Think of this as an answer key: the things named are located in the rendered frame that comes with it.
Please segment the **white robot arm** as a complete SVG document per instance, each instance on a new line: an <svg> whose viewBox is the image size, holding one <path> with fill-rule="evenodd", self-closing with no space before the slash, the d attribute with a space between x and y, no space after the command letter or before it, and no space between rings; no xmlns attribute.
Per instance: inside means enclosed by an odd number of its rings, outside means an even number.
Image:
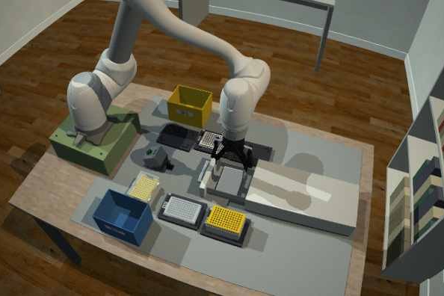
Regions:
<svg viewBox="0 0 444 296"><path fill-rule="evenodd" d="M228 42L182 21L163 0L121 0L109 48L102 53L93 72L79 73L69 83L67 101L75 126L67 131L67 136L76 138L78 146L87 141L98 147L117 122L117 117L107 116L106 111L137 72L132 50L143 18L167 36L225 60L230 80L221 92L221 133L230 141L244 139L254 108L270 81L269 66L262 60L243 56Z"/></svg>

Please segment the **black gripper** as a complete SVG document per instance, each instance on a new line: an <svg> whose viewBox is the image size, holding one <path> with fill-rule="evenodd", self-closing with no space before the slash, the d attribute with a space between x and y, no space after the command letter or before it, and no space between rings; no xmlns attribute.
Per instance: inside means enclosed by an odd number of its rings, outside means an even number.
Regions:
<svg viewBox="0 0 444 296"><path fill-rule="evenodd" d="M216 171L218 172L221 166L221 156L226 153L227 151L229 152L233 152L236 153L236 155L240 158L241 163L244 166L243 169L243 174L242 174L242 179L244 179L245 174L247 172L247 168L252 168L253 166L253 155L252 155L252 148L253 146L245 146L244 143L244 139L239 140L239 141L230 141L227 140L224 136L223 136L223 140L219 139L219 137L215 138L215 142L214 142L215 146L214 149L212 151L212 155L211 158L215 158L215 164L216 164ZM218 149L218 146L220 144L223 144L224 148L218 152L218 154L216 154L216 151ZM243 152L243 149L245 149L246 153L247 153L247 158Z"/></svg>

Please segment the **large grey bench mat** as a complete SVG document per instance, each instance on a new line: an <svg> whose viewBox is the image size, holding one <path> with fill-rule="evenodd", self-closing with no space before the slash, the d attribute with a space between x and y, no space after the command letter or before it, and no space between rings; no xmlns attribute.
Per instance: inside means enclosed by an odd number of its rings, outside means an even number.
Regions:
<svg viewBox="0 0 444 296"><path fill-rule="evenodd" d="M202 129L169 120L167 98L153 96L139 115L143 134L113 179L99 174L70 218L82 226L192 271L273 296L344 296L354 231L340 235L244 210L244 202L206 192L197 183L211 155L194 149L203 129L221 133L220 112L212 110ZM167 123L199 132L189 152L156 143ZM272 147L269 162L360 185L362 150L289 129L249 120L245 141ZM172 170L144 167L149 147L161 146ZM92 215L111 190L127 195L143 171L160 177L150 206L153 221L140 245L102 232ZM198 230L158 218L168 193L207 203ZM251 219L241 247L200 231L210 208L220 206Z"/></svg>

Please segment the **blue open-top bin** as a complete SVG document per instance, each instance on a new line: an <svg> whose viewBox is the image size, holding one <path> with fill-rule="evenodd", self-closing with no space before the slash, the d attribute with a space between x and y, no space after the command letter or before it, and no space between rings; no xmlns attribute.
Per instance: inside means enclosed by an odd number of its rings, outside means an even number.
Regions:
<svg viewBox="0 0 444 296"><path fill-rule="evenodd" d="M138 247L153 221L149 203L110 188L92 217L102 232Z"/></svg>

